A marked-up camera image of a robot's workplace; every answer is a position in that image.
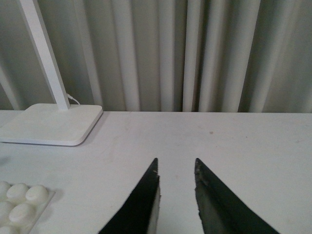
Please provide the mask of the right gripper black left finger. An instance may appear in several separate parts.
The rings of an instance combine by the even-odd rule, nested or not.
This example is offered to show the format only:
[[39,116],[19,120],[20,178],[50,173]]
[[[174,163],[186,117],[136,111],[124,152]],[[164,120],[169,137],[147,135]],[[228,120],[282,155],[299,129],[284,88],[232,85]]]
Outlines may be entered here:
[[155,234],[160,204],[160,177],[155,158],[100,234]]

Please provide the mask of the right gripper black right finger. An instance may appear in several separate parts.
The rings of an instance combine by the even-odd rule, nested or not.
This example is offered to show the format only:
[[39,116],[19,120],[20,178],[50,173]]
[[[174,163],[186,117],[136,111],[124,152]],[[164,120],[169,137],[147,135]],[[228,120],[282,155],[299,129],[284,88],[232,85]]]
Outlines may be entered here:
[[276,234],[199,158],[195,160],[195,197],[206,234]]

